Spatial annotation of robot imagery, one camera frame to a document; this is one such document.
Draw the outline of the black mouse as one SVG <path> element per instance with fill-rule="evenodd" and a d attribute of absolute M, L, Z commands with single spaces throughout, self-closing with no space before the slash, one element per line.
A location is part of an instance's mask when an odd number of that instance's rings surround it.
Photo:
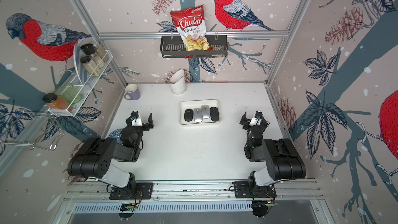
<path fill-rule="evenodd" d="M 193 115 L 194 115 L 194 112 L 192 109 L 186 109 L 184 111 L 184 120 L 186 122 L 191 122 L 193 120 Z"/>
<path fill-rule="evenodd" d="M 210 119 L 213 122 L 218 122 L 220 120 L 219 110 L 217 107 L 210 108 Z"/>

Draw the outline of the silver mouse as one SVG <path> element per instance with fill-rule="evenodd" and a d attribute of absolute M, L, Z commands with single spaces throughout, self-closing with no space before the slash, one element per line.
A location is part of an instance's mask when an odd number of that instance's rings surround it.
<path fill-rule="evenodd" d="M 196 123 L 200 123 L 203 121 L 203 117 L 202 117 L 202 111 L 201 108 L 195 108 L 193 110 L 194 115 L 193 115 L 193 119 Z"/>
<path fill-rule="evenodd" d="M 208 105 L 202 105 L 201 111 L 202 111 L 202 117 L 204 119 L 210 118 L 210 107 Z"/>

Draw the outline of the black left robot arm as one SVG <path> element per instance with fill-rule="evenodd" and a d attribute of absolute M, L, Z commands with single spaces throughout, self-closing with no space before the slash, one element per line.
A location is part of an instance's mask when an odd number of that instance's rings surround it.
<path fill-rule="evenodd" d="M 121 144 L 116 138 L 87 139 L 68 163 L 68 175 L 97 179 L 114 188 L 134 192 L 135 176 L 116 167 L 112 161 L 137 162 L 144 148 L 143 135 L 153 129 L 154 124 L 152 114 L 143 123 L 137 111 L 131 112 L 125 122 L 126 127 L 120 133 Z"/>

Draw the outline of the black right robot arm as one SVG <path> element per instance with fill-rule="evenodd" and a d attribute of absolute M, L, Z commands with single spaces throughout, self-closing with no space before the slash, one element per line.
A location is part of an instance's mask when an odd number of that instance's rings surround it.
<path fill-rule="evenodd" d="M 145 179 L 208 180 L 253 177 L 259 186 L 305 177 L 288 139 L 265 115 L 223 113 L 218 123 L 161 124 L 145 139 Z"/>

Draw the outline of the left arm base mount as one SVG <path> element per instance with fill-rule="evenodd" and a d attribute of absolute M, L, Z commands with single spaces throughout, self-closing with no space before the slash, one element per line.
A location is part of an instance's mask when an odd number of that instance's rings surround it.
<path fill-rule="evenodd" d="M 110 190 L 110 200 L 149 200 L 153 191 L 153 183 L 136 183 L 135 188 L 112 187 Z"/>

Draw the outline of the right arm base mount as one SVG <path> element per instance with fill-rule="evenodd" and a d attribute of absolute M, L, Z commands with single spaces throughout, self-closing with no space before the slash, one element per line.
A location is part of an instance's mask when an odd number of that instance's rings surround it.
<path fill-rule="evenodd" d="M 237 199 L 252 199 L 252 198 L 269 198 L 277 197 L 274 186 L 260 187 L 251 184 L 249 181 L 234 181 L 233 182 L 234 195 Z"/>

